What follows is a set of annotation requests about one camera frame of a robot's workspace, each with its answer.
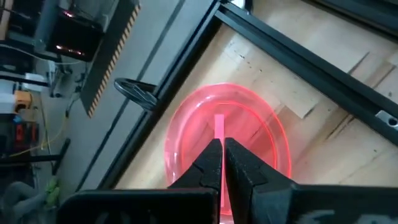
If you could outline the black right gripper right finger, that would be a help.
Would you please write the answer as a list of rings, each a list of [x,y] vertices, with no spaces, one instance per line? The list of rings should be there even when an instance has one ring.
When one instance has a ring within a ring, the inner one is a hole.
[[[235,223],[397,223],[397,189],[298,184],[233,138],[225,177]]]

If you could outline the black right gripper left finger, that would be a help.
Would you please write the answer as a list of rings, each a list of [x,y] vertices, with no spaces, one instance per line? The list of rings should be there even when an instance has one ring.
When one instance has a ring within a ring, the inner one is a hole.
[[[218,223],[223,148],[213,139],[166,189],[84,190],[68,198],[58,223]]]

